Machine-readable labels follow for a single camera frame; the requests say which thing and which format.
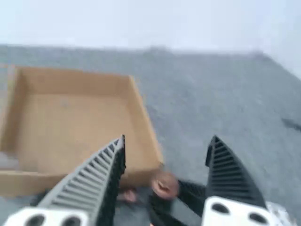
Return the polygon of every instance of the gray carpet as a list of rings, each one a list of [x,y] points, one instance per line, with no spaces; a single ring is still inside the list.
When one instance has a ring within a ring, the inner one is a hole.
[[[0,62],[133,75],[162,144],[166,169],[206,183],[206,148],[217,134],[245,164],[264,197],[301,220],[301,81],[268,57],[2,46]],[[18,205],[2,201],[0,220]],[[125,216],[128,222],[122,221]],[[146,225],[147,215],[123,206],[116,221]]]

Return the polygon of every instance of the open cardboard box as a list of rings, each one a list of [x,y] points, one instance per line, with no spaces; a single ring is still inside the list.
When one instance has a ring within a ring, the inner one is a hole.
[[[0,151],[15,156],[19,169],[0,170],[0,195],[51,189],[121,134],[127,160],[122,186],[147,185],[162,165],[132,77],[35,67],[10,71]]]

